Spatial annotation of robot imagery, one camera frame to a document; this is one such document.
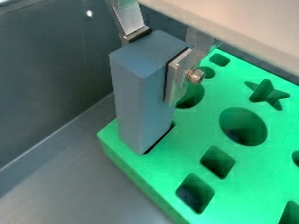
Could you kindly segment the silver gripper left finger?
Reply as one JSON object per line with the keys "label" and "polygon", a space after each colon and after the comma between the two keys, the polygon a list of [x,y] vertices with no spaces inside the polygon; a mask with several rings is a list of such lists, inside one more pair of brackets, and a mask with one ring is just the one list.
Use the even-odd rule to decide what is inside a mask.
{"label": "silver gripper left finger", "polygon": [[145,23],[137,0],[106,0],[119,30],[122,45],[127,45],[151,33]]}

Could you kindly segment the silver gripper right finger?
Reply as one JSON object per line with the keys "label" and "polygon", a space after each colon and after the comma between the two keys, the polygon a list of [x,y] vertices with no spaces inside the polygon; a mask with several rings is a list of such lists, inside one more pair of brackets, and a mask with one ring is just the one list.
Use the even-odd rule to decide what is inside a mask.
{"label": "silver gripper right finger", "polygon": [[185,97],[188,85],[198,85],[205,76],[200,62],[212,51],[214,37],[189,27],[186,34],[188,47],[168,63],[165,101],[176,106]]}

